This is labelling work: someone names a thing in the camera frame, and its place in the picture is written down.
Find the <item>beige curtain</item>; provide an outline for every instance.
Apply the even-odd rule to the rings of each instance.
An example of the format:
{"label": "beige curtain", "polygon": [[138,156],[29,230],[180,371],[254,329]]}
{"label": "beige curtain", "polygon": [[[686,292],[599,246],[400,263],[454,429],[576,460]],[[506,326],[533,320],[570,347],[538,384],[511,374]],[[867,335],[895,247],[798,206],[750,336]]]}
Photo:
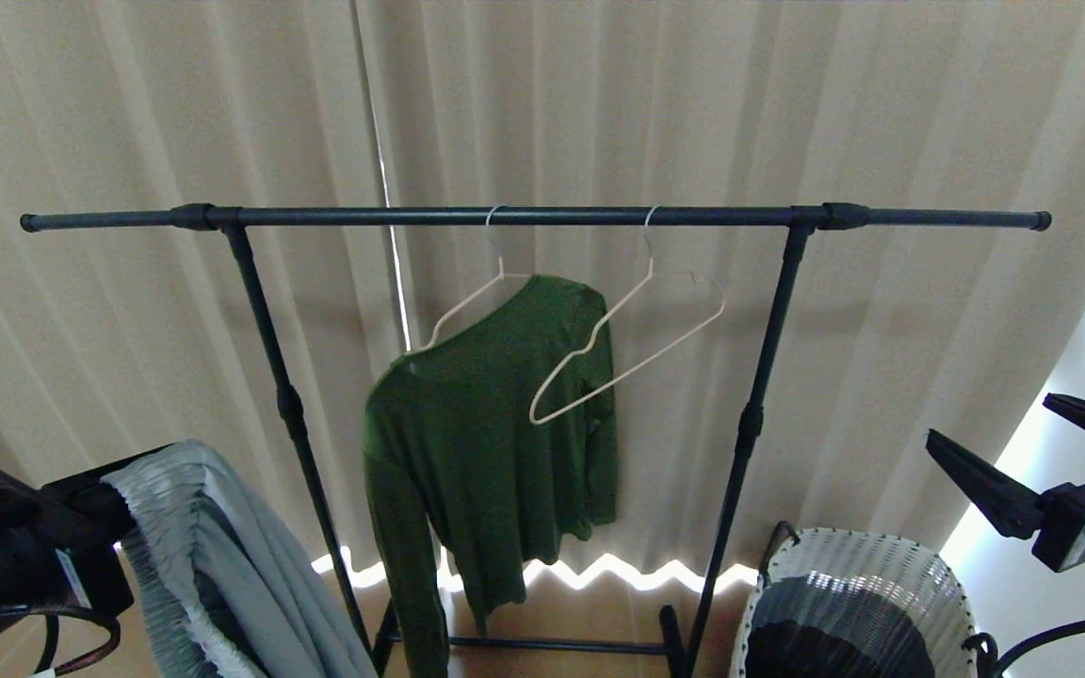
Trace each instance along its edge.
{"label": "beige curtain", "polygon": [[[927,427],[1000,449],[1085,308],[1085,3],[0,3],[1,466],[47,482],[202,438],[322,553],[222,238],[16,219],[379,205],[384,180],[394,205],[1054,212],[1046,234],[810,238],[728,561],[754,565],[779,519],[939,546],[963,504]],[[638,229],[496,235],[509,270],[611,303],[646,272]],[[404,349],[393,239],[253,238],[341,538],[370,566],[359,422]],[[577,572],[704,567],[782,240],[653,229],[659,270],[715,276],[727,315],[622,383],[620,520],[564,546]],[[494,274],[480,228],[397,227],[395,250],[414,345]],[[655,284],[615,320],[618,366],[714,305]]]}

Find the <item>clothes hanger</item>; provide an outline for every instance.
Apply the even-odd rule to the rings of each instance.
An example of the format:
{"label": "clothes hanger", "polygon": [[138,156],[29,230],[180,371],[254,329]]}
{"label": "clothes hanger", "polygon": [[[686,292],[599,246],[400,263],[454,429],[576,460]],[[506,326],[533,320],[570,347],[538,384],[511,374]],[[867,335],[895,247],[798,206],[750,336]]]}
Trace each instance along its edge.
{"label": "clothes hanger", "polygon": [[494,248],[496,253],[496,278],[489,280],[485,286],[470,293],[470,295],[467,296],[467,299],[461,300],[457,306],[455,306],[455,308],[445,312],[443,318],[438,318],[438,324],[434,325],[434,334],[430,336],[430,343],[419,348],[419,351],[424,351],[425,348],[430,348],[435,343],[438,343],[438,333],[443,330],[443,323],[449,320],[449,318],[451,318],[455,314],[460,312],[460,310],[463,309],[463,306],[471,304],[471,300],[475,299],[475,297],[483,295],[483,293],[487,292],[488,289],[492,289],[494,284],[508,278],[533,278],[534,274],[532,273],[505,273],[505,258],[500,254],[500,244],[496,243],[495,238],[492,236],[492,215],[495,215],[496,210],[499,210],[500,207],[508,206],[509,205],[497,205],[494,209],[488,210],[487,218],[483,219],[483,228],[485,228],[485,234],[488,236],[488,243],[492,244],[492,248]]}
{"label": "clothes hanger", "polygon": [[[563,360],[560,360],[560,364],[554,366],[554,370],[551,370],[551,374],[547,375],[546,382],[542,382],[542,386],[539,386],[537,394],[534,394],[534,400],[531,401],[531,424],[535,425],[546,424],[546,422],[551,421],[552,419],[561,415],[561,413],[567,412],[570,409],[577,407],[577,405],[585,404],[587,402],[587,400],[595,398],[595,396],[602,394],[603,391],[611,389],[611,387],[614,386],[615,383],[622,382],[625,378],[630,376],[630,374],[634,374],[634,372],[636,372],[636,370],[638,370],[642,366],[650,363],[651,360],[659,359],[660,356],[666,354],[667,351],[671,351],[672,348],[676,347],[677,344],[680,344],[681,342],[684,342],[684,340],[688,340],[689,336],[697,334],[697,332],[701,331],[703,327],[711,324],[711,322],[714,322],[715,318],[720,317],[720,315],[723,315],[723,311],[727,309],[727,293],[723,289],[723,284],[719,284],[717,280],[712,279],[709,274],[702,279],[698,279],[697,273],[693,273],[692,270],[681,270],[681,271],[675,271],[675,273],[665,273],[660,276],[654,274],[655,257],[654,257],[654,251],[651,248],[651,238],[647,236],[647,229],[651,228],[651,215],[655,214],[655,210],[658,210],[659,208],[660,208],[659,205],[651,207],[651,210],[647,213],[647,218],[642,220],[642,239],[647,242],[647,277],[642,279],[641,282],[636,284],[634,289],[630,289],[629,292],[625,293],[625,296],[622,296],[622,299],[618,302],[618,304],[614,304],[614,308],[610,309],[605,315],[603,315],[602,318],[600,318],[600,320],[597,321],[597,324],[593,325],[593,334],[589,336],[589,344],[587,346],[580,348],[580,350],[578,351],[573,351],[567,354],[567,356],[564,356]],[[611,379],[611,381],[603,383],[602,386],[598,386],[597,389],[591,391],[590,394],[587,394],[583,396],[580,399],[574,400],[571,404],[564,405],[564,407],[561,407],[557,409],[554,412],[548,413],[548,415],[539,419],[538,413],[535,413],[535,411],[538,410],[539,407],[539,399],[542,399],[542,394],[544,392],[546,392],[547,386],[550,386],[551,382],[554,382],[554,378],[559,376],[560,371],[563,370],[564,366],[566,366],[570,361],[572,361],[574,357],[583,356],[586,353],[593,350],[593,345],[597,344],[597,334],[602,330],[602,327],[604,327],[607,322],[611,321],[611,318],[614,317],[614,314],[616,314],[618,309],[622,308],[622,306],[627,304],[627,302],[630,300],[630,297],[636,296],[636,293],[639,292],[639,289],[644,287],[648,282],[651,282],[655,278],[672,278],[672,276],[675,274],[688,274],[689,278],[692,279],[693,283],[695,284],[701,284],[702,282],[714,283],[714,286],[718,287],[718,310],[716,310],[714,315],[711,315],[710,318],[706,318],[702,322],[699,322],[698,325],[694,325],[693,330],[689,330],[685,334],[677,336],[676,341],[673,342],[672,344],[664,346],[659,351],[655,351],[650,357],[647,357],[646,360],[642,360],[640,363],[631,367],[628,370],[625,370],[625,372],[623,372],[622,374],[617,374],[617,376]]]}

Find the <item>black metal clothing rack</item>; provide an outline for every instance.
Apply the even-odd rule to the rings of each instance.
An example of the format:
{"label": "black metal clothing rack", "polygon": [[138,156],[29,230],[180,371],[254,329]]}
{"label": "black metal clothing rack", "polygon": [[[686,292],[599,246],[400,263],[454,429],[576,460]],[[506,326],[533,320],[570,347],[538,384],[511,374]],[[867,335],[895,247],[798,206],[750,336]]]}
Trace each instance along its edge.
{"label": "black metal clothing rack", "polygon": [[[228,238],[232,256],[237,259],[241,280],[245,284],[254,321],[261,335],[275,375],[275,392],[280,417],[288,426],[288,434],[296,446],[296,456],[304,472],[304,479],[320,532],[323,533],[334,574],[341,585],[350,621],[359,630],[362,643],[373,660],[375,669],[383,674],[387,666],[392,644],[399,640],[396,613],[388,603],[383,614],[374,647],[367,639],[366,626],[358,604],[354,600],[346,566],[341,559],[337,533],[320,484],[318,464],[312,456],[304,407],[296,387],[292,385],[288,364],[283,360],[275,321],[270,317],[267,296],[261,287],[258,269],[254,265],[254,251],[246,235],[251,226],[483,226],[490,207],[293,207],[293,209],[250,209],[250,207],[218,207],[209,204],[190,204],[171,210],[95,212],[72,215],[23,215],[18,222],[27,232],[66,231],[79,228],[173,226],[191,231],[220,231]],[[641,226],[649,207],[500,207],[493,217],[498,226]],[[723,508],[718,512],[718,528],[711,551],[711,562],[705,568],[705,584],[698,601],[693,626],[688,642],[681,642],[676,613],[672,605],[660,610],[663,643],[596,642],[569,639],[471,639],[452,637],[456,647],[546,649],[547,651],[574,651],[593,653],[636,653],[667,657],[668,673],[673,678],[689,678],[697,664],[705,625],[711,613],[714,585],[723,570],[727,538],[736,516],[739,494],[748,471],[748,463],[756,449],[765,412],[765,394],[773,373],[776,350],[781,338],[789,300],[797,266],[810,234],[816,231],[846,231],[863,226],[968,226],[988,228],[1022,228],[1044,231],[1050,225],[1049,212],[1001,210],[888,210],[869,209],[852,203],[789,207],[660,207],[651,215],[652,226],[778,226],[787,227],[781,271],[773,295],[773,306],[767,318],[765,338],[753,378],[753,388],[739,418],[738,435],[731,472]]]}

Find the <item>floor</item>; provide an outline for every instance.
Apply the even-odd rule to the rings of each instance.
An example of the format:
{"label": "floor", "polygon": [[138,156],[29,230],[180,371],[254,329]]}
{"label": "floor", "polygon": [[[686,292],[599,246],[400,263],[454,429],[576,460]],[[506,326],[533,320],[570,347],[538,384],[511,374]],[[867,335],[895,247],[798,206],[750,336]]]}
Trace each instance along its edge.
{"label": "floor", "polygon": [[[335,587],[336,579],[326,576]],[[706,628],[699,677],[725,677],[731,665],[731,644],[750,589],[732,585],[715,597],[711,623]],[[358,589],[359,609],[367,628],[374,635],[388,592],[383,585]],[[637,591],[615,575],[602,575],[585,589],[571,589],[554,575],[544,572],[529,587],[529,600],[521,605],[507,605],[489,618],[489,634],[503,637],[557,637],[557,639],[637,640],[661,642],[659,613],[664,604],[676,609],[681,635],[688,637],[689,624],[697,607],[697,593],[684,584],[671,581],[651,591]],[[456,630],[474,634],[473,622],[461,593],[455,596]],[[155,678],[156,668],[148,651],[145,630],[138,605],[120,617],[125,640],[112,656],[81,673],[79,678]],[[103,642],[103,632],[78,623],[63,623],[58,662],[72,660]],[[29,675],[43,643],[43,624],[25,621],[0,636],[0,678]],[[455,648],[452,675],[469,678],[513,675],[521,678],[559,677],[638,677],[661,678],[667,675],[663,657],[603,655],[602,653],[567,653],[538,651],[490,651],[490,649]],[[408,677],[404,651],[396,645],[388,663],[387,678]]]}

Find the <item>green sweater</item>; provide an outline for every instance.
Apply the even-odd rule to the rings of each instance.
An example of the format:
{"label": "green sweater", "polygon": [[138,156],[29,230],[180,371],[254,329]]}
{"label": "green sweater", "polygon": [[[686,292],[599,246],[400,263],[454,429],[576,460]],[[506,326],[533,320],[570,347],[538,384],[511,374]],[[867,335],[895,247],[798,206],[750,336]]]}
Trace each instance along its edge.
{"label": "green sweater", "polygon": [[[614,389],[531,424],[534,392],[589,343],[605,299],[535,274],[507,304],[435,347],[401,356],[367,401],[367,498],[413,677],[445,677],[448,640],[433,526],[455,553],[474,621],[525,600],[522,563],[560,557],[615,517]],[[609,327],[548,387],[545,417],[614,374]]]}

